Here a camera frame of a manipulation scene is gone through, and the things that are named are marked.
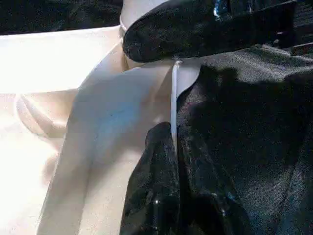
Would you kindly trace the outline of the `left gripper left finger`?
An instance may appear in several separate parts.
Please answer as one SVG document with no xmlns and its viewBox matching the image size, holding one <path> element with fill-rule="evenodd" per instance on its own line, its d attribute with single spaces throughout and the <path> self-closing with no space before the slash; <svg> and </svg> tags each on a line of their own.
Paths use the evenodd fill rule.
<svg viewBox="0 0 313 235">
<path fill-rule="evenodd" d="M 120 225 L 122 235 L 176 235 L 179 232 L 178 160 L 171 125 L 150 129 L 145 150 L 127 186 Z"/>
</svg>

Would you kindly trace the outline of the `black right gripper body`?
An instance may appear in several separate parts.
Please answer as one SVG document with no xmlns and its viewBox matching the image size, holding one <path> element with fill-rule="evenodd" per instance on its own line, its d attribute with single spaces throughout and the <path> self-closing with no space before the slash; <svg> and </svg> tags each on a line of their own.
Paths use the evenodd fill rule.
<svg viewBox="0 0 313 235">
<path fill-rule="evenodd" d="M 313 50 L 313 1 L 299 0 L 296 5 L 294 21 L 294 43 L 292 51 Z"/>
</svg>

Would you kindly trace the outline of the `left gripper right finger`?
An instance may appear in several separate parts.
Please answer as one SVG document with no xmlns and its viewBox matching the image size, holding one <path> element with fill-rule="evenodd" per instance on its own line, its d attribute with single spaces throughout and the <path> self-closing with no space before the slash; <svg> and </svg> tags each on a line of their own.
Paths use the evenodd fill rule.
<svg viewBox="0 0 313 235">
<path fill-rule="evenodd" d="M 233 181 L 212 159 L 203 136 L 191 127 L 177 131 L 178 156 L 194 235 L 252 235 L 248 214 Z"/>
</svg>

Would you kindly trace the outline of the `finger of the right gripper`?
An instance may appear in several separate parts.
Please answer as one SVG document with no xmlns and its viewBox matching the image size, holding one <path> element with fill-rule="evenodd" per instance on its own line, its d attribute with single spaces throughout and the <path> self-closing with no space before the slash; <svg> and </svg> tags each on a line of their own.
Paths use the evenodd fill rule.
<svg viewBox="0 0 313 235">
<path fill-rule="evenodd" d="M 136 62 L 185 59 L 293 38 L 293 0 L 169 0 L 126 31 L 124 53 Z"/>
</svg>

